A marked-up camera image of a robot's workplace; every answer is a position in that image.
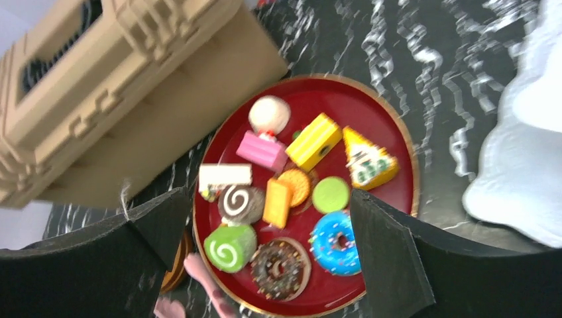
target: black marble surface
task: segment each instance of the black marble surface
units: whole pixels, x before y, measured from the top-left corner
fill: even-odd
[[[373,87],[401,114],[420,161],[421,220],[485,244],[530,252],[544,247],[510,229],[470,218],[461,196],[478,173],[482,142],[496,124],[502,90],[516,75],[522,41],[537,23],[537,4],[277,0],[256,14],[290,62],[293,76],[353,78]],[[193,191],[211,136],[162,172],[131,204],[184,184]],[[45,237],[115,213],[57,205]],[[171,296],[186,306],[190,317],[217,317],[197,282],[186,280]],[[362,304],[328,317],[364,317]],[[261,317],[239,308],[241,315]]]

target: swirl roll cake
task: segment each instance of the swirl roll cake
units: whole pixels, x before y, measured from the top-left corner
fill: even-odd
[[[219,270],[235,273],[250,261],[257,249],[256,232],[250,225],[219,227],[203,244],[205,255]]]
[[[252,224],[262,218],[265,193],[257,187],[230,185],[219,198],[219,213],[228,225]]]

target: miniature dessert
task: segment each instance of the miniature dessert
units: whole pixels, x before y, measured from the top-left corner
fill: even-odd
[[[342,210],[348,203],[349,186],[342,178],[322,179],[312,190],[312,204],[320,213]]]
[[[292,190],[290,186],[284,182],[269,179],[267,181],[263,221],[279,229],[284,229],[289,217],[291,200]]]
[[[287,162],[285,145],[281,142],[266,140],[247,131],[236,154],[269,170],[281,172]]]
[[[296,207],[310,195],[312,186],[310,178],[300,169],[289,169],[281,174],[277,180],[291,187],[293,196],[291,207]]]
[[[287,147],[286,153],[309,172],[341,140],[341,129],[324,113],[318,115]]]
[[[310,278],[312,264],[304,247],[288,237],[259,247],[251,260],[258,293],[267,299],[290,301],[299,296]]]
[[[349,214],[338,211],[324,215],[316,223],[310,243],[314,260],[333,275],[352,276],[361,272]]]
[[[357,131],[345,127],[343,140],[353,187],[368,191],[389,182],[398,173],[398,160]]]
[[[227,185],[252,184],[251,164],[202,164],[199,167],[199,194],[214,202]]]
[[[256,232],[250,225],[218,227],[203,244],[209,261],[226,273],[240,271],[256,251]]]
[[[248,114],[248,120],[255,133],[272,131],[273,134],[279,134],[289,122],[290,117],[289,104],[283,99],[271,95],[258,99]]]
[[[221,192],[219,213],[228,225],[251,224],[259,221],[265,206],[265,193],[257,187],[229,185]]]

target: donut hole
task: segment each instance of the donut hole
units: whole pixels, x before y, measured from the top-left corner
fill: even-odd
[[[273,277],[277,278],[281,275],[283,275],[283,273],[285,272],[285,268],[283,267],[283,265],[281,264],[281,261],[278,260],[277,262],[275,262],[273,264],[273,266],[271,267],[271,274],[273,275]]]
[[[339,247],[339,249],[343,250],[344,248],[347,248],[347,237],[345,237],[345,235],[343,234],[339,234],[336,237],[336,245],[337,247]]]

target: yellow cake slice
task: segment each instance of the yellow cake slice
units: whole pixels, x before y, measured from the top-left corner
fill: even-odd
[[[345,127],[343,142],[353,187],[368,191],[389,182],[398,173],[398,160],[357,131]]]

